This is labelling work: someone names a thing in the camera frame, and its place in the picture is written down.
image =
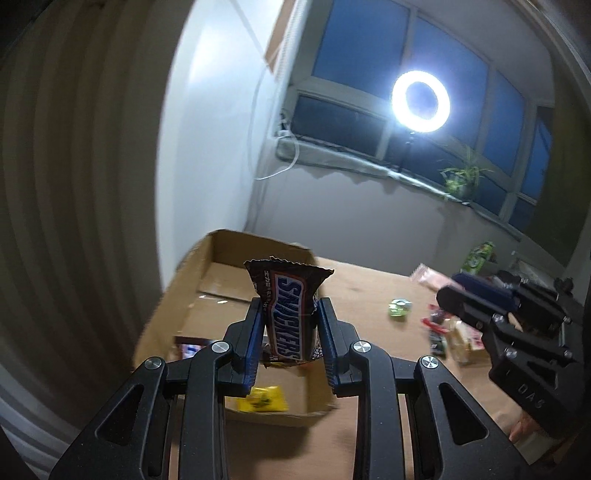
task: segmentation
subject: window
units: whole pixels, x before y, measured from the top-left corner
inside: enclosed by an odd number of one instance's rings
[[[374,155],[385,122],[323,100],[300,96],[291,130],[295,135]]]
[[[335,0],[312,75],[389,99],[407,24],[392,0]]]
[[[513,214],[509,219],[509,225],[514,226],[520,232],[525,232],[531,222],[531,218],[534,216],[534,209],[535,205],[525,200],[517,199],[515,209],[513,209]]]
[[[507,175],[513,173],[515,166],[524,112],[524,98],[496,72],[491,123],[483,153]]]
[[[550,134],[550,117],[544,115],[547,109],[538,109],[538,118],[535,121],[534,142],[531,147],[530,162],[525,173],[525,179],[521,186],[521,191],[528,197],[538,199],[544,185],[546,168],[550,159],[550,147],[552,146],[552,135]]]
[[[404,169],[439,185],[443,185],[443,176],[440,170],[462,166],[462,162],[457,157],[434,145],[424,137],[415,139],[412,148],[408,152],[408,158],[403,159],[407,139],[408,137],[403,135],[393,135],[390,138],[388,151],[384,157],[384,161],[388,165],[398,167],[404,162],[402,165]]]
[[[487,177],[482,177],[478,183],[476,203],[495,215],[499,215],[507,192]]]
[[[442,131],[474,147],[486,96],[488,65],[455,38],[418,18],[409,70],[424,70],[447,89],[453,105]]]
[[[397,0],[315,2],[322,7],[306,26],[314,40],[301,46],[285,101],[292,131],[441,187],[441,170],[462,168],[474,155],[481,178],[473,202],[505,226],[526,230],[550,157],[552,109],[538,106],[534,115],[537,94],[522,77],[503,72],[420,8],[411,14]],[[442,82],[452,108],[443,127],[416,134],[408,149],[409,132],[396,122],[390,95],[396,78],[415,69]],[[422,83],[408,88],[407,101],[425,118],[437,109]]]

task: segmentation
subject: pink package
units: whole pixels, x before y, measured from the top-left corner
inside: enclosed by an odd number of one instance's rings
[[[437,270],[433,270],[422,263],[415,269],[409,278],[411,281],[416,282],[419,285],[425,285],[433,291],[439,291],[441,288],[447,287],[448,285],[463,289],[459,283],[454,282],[443,273],[439,273]]]

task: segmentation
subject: snickers logo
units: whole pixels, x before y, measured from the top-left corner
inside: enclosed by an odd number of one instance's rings
[[[275,275],[275,299],[271,305],[271,316],[279,355],[302,360],[301,315],[304,298],[304,284],[295,278]]]

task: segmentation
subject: window sill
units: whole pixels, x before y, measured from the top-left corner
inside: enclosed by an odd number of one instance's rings
[[[291,163],[295,155],[294,143],[291,138],[279,138],[277,141],[277,148],[275,156],[278,160],[286,163]],[[357,157],[342,151],[332,150],[328,147],[316,145],[310,142],[300,140],[300,156],[297,160],[298,165],[305,165],[309,167],[329,168],[332,170],[348,171],[372,177],[375,179],[392,179],[404,185],[422,190],[434,197],[447,202],[461,203],[465,205],[483,218],[484,220],[493,223],[499,228],[503,229],[516,240],[521,240],[523,233],[511,225],[501,221],[493,213],[483,207],[472,202],[466,202],[455,198],[453,195],[444,192],[441,188],[427,183],[424,180],[419,180],[415,177],[405,174],[404,172],[397,172],[388,167],[377,165],[369,160]]]

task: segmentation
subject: yellow candy package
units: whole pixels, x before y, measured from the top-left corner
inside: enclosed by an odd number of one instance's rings
[[[252,387],[246,398],[237,398],[238,411],[263,412],[287,411],[289,407],[281,387]]]

